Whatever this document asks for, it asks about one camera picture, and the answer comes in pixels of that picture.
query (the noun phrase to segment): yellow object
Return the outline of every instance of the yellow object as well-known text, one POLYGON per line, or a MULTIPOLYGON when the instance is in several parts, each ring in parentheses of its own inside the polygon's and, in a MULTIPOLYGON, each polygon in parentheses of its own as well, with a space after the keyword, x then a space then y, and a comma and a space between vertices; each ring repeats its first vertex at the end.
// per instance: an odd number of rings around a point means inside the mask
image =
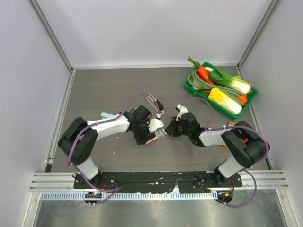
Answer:
POLYGON ((242 106, 216 87, 210 91, 208 98, 236 115, 242 111, 242 106))

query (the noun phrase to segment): carrot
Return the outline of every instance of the carrot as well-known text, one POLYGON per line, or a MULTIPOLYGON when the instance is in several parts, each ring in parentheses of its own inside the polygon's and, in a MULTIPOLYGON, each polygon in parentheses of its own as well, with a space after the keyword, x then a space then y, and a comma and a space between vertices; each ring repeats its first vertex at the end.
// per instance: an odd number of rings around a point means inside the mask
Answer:
POLYGON ((239 96, 237 96, 237 99, 239 99, 240 101, 243 102, 243 105, 242 105, 242 106, 245 106, 245 105, 247 104, 247 102, 248 102, 247 97, 244 96, 244 95, 239 95, 239 96))
POLYGON ((212 85, 214 85, 214 82, 212 82, 210 79, 209 79, 209 74, 208 74, 208 71, 206 70, 206 68, 204 68, 204 67, 200 67, 199 69, 198 69, 198 72, 199 72, 199 74, 200 74, 200 78, 202 79, 202 80, 204 80, 206 83, 209 83, 209 84, 212 84, 212 85))

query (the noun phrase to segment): gray floor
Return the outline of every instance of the gray floor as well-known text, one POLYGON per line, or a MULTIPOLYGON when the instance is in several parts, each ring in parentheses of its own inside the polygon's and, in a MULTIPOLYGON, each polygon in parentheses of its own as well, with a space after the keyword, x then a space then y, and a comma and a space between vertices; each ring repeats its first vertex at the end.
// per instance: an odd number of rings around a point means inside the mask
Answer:
MULTIPOLYGON (((235 67, 222 67, 232 75, 237 75, 235 67)), ((68 102, 62 132, 77 117, 85 120, 100 119, 101 112, 117 114, 136 94, 151 93, 165 108, 162 117, 169 125, 172 116, 177 115, 175 106, 193 97, 185 91, 183 83, 191 68, 144 68, 77 70, 68 102)), ((136 99, 130 108, 143 104, 155 113, 145 98, 136 99)), ((209 107, 195 100, 186 104, 203 126, 211 116, 209 107)), ((214 112, 211 127, 226 125, 228 118, 214 112)), ((249 110, 241 120, 253 126, 249 110)), ((165 136, 148 145, 137 145, 131 132, 106 137, 95 144, 92 159, 102 171, 194 171, 213 170, 231 154, 220 146, 195 147, 185 136, 172 138, 165 136)), ((57 149, 52 172, 72 172, 66 167, 67 157, 57 149)), ((265 170, 265 161, 254 165, 253 169, 265 170)))
MULTIPOLYGON (((234 192, 243 204, 252 190, 234 192)), ((253 202, 229 208, 215 200, 108 201, 95 207, 83 201, 40 201, 35 227, 286 227, 275 190, 258 190, 253 202)))

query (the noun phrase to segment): green basket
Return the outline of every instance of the green basket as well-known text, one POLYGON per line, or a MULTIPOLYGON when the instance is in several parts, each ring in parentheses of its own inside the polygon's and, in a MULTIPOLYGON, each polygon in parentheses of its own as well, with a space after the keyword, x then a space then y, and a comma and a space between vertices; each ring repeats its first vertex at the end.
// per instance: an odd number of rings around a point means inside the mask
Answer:
MULTIPOLYGON (((212 68, 212 69, 215 69, 215 67, 208 63, 208 62, 204 62, 202 64, 203 67, 209 67, 209 68, 212 68)), ((202 99, 205 99, 206 101, 208 101, 210 103, 210 105, 217 111, 219 111, 220 113, 222 113, 224 116, 228 117, 229 119, 231 120, 235 120, 235 119, 238 119, 242 116, 242 114, 245 112, 245 110, 248 108, 248 106, 250 105, 251 101, 256 97, 258 91, 256 89, 254 89, 253 87, 251 87, 251 90, 253 92, 251 92, 248 96, 247 96, 247 104, 242 108, 242 111, 238 114, 238 115, 235 115, 233 114, 232 112, 228 111, 227 109, 223 108, 222 106, 220 106, 219 104, 213 102, 213 101, 210 101, 208 99, 208 97, 204 94, 202 94, 201 92, 197 92, 195 94, 195 89, 191 87, 191 85, 189 84, 188 80, 186 80, 184 82, 184 86, 185 86, 185 90, 188 91, 189 93, 193 94, 194 96, 196 97, 199 97, 199 98, 202 98, 202 99)))

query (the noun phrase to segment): basket of vegetables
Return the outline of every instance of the basket of vegetables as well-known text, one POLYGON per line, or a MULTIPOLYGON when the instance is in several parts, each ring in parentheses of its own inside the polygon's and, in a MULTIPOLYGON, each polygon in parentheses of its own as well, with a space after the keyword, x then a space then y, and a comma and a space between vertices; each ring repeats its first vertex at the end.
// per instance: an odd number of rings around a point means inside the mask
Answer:
POLYGON ((231 76, 208 62, 202 65, 191 58, 194 68, 185 81, 185 90, 207 100, 212 107, 235 120, 240 118, 258 91, 240 78, 231 76))

